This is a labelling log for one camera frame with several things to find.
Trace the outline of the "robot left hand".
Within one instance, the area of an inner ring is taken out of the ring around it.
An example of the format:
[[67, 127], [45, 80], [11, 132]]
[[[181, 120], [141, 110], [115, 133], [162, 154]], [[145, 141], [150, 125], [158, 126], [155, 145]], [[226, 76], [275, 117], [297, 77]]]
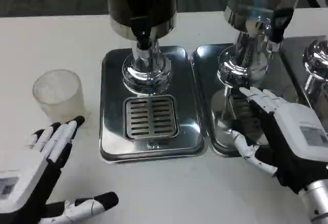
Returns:
[[48, 203], [84, 122], [77, 116], [53, 123], [22, 150], [1, 150], [1, 223], [79, 223], [118, 205], [115, 192]]

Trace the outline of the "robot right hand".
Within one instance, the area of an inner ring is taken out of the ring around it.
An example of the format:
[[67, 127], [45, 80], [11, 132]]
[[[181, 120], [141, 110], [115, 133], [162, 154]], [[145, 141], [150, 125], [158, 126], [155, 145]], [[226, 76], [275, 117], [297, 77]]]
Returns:
[[296, 194], [327, 179], [327, 134], [313, 109], [268, 89], [240, 87], [237, 92], [259, 119], [268, 141], [267, 145], [256, 144], [235, 121], [233, 142], [242, 158]]

